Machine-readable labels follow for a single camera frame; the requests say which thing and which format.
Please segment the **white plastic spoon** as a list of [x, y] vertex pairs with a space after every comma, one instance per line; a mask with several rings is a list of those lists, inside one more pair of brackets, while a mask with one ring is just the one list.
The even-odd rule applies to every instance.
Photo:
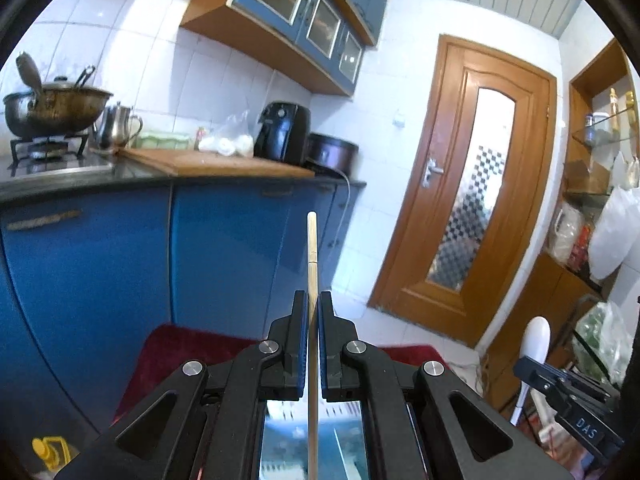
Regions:
[[[543, 363], [548, 356], [551, 339], [551, 328], [548, 320], [543, 316], [535, 316], [526, 325], [523, 334], [520, 357], [529, 358], [537, 363]], [[516, 426], [521, 417], [529, 385], [521, 382], [520, 393], [510, 418], [510, 424]]]

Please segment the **wooden chopstick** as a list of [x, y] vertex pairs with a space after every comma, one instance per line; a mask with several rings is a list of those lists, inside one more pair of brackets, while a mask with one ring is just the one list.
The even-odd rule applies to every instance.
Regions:
[[307, 288], [308, 288], [308, 476], [319, 478], [319, 344], [317, 301], [318, 280], [318, 222], [317, 214], [307, 214]]

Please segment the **blue kitchen base cabinets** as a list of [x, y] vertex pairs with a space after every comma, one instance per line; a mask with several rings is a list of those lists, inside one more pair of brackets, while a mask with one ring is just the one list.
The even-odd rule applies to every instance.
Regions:
[[360, 182], [97, 177], [1, 188], [1, 441], [30, 472], [35, 438], [85, 448], [137, 403], [160, 326], [259, 339], [306, 285], [306, 217], [321, 281]]

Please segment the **red floral plush tablecloth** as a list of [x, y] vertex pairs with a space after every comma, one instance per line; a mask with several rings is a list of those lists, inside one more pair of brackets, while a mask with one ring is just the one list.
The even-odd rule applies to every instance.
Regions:
[[[189, 330], [167, 324], [157, 327], [144, 342], [134, 376], [131, 377], [120, 400], [112, 426], [184, 362], [197, 360], [207, 365], [221, 364], [232, 360], [242, 350], [257, 343], [257, 340]], [[442, 363], [445, 370], [449, 370], [444, 358], [429, 344], [383, 347], [382, 350], [397, 362], [418, 366], [427, 361], [437, 361]]]

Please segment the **white plastic bag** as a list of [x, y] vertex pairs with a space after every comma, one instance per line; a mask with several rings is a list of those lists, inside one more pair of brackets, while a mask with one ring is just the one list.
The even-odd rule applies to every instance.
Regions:
[[613, 188], [588, 247], [590, 276], [595, 281], [607, 278], [627, 257], [639, 237], [639, 223], [639, 189]]

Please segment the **brown wooden door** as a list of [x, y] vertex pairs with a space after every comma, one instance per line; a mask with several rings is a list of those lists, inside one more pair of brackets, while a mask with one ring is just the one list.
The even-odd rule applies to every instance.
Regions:
[[506, 296], [544, 197], [556, 81], [441, 36], [423, 132], [370, 305], [477, 344]]

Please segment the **wooden shelf unit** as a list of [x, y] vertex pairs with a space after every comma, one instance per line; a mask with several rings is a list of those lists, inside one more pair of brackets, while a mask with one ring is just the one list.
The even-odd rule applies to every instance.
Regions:
[[[585, 222], [596, 222], [611, 192], [615, 157], [622, 154], [629, 162], [639, 154], [639, 91], [631, 72], [631, 62], [613, 39], [568, 81], [568, 139], [552, 224], [562, 219], [564, 206], [579, 211]], [[553, 231], [548, 229], [518, 301], [486, 353], [486, 398], [506, 417], [520, 390], [512, 367], [529, 320], [536, 315], [548, 318], [549, 362], [563, 366], [573, 359], [570, 323], [592, 305], [580, 300], [588, 294], [604, 297], [613, 286], [610, 276], [602, 281], [590, 278], [583, 249], [567, 263], [553, 258]]]

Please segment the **wooden cutting board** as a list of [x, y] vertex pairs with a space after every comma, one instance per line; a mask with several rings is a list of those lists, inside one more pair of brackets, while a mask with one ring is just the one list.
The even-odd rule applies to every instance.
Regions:
[[174, 177], [241, 177], [311, 179], [314, 172], [272, 160], [222, 156], [212, 152], [124, 148], [124, 156]]

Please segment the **dark rice cooker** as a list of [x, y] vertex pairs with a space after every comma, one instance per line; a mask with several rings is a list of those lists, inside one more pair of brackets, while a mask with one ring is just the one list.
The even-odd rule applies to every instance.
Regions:
[[311, 133], [306, 142], [304, 163], [308, 167], [323, 168], [346, 177], [352, 174], [359, 146], [334, 136]]

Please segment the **plastic bag of eggs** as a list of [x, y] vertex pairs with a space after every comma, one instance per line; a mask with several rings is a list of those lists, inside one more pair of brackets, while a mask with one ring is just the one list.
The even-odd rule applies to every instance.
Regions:
[[254, 156], [254, 144], [248, 110], [243, 110], [228, 116], [222, 124], [205, 130], [196, 140], [195, 149], [224, 157], [251, 158]]

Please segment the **black air fryer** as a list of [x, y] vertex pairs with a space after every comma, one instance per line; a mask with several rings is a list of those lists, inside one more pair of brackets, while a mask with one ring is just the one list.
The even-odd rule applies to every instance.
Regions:
[[254, 156], [303, 166], [310, 133], [310, 110], [292, 102], [271, 102], [260, 113]]

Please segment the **steel kettle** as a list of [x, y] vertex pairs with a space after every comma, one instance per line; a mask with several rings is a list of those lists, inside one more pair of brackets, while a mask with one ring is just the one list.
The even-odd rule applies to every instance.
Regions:
[[111, 151], [124, 148], [143, 129], [143, 120], [132, 107], [121, 102], [104, 108], [101, 119], [93, 126], [93, 143], [98, 150]]

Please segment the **gas stove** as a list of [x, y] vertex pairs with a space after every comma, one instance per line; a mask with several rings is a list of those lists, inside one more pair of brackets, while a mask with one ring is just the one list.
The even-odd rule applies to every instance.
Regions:
[[88, 133], [13, 139], [10, 141], [10, 160], [1, 164], [2, 178], [35, 179], [111, 172], [114, 165], [108, 159], [92, 154], [88, 141]]

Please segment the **brass cooking pot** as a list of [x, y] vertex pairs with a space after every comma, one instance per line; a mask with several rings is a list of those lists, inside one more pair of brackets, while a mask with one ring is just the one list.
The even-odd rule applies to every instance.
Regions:
[[87, 66], [75, 81], [58, 78], [45, 84], [27, 52], [21, 53], [15, 64], [29, 90], [7, 94], [3, 104], [6, 124], [20, 139], [84, 131], [96, 122], [113, 96], [112, 92], [88, 86], [89, 77], [96, 71], [93, 65]]

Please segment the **blue wall cabinet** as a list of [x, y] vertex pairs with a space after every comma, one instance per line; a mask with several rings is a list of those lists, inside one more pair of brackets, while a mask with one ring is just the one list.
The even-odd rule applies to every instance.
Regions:
[[312, 93], [352, 96], [387, 0], [190, 0], [181, 21]]

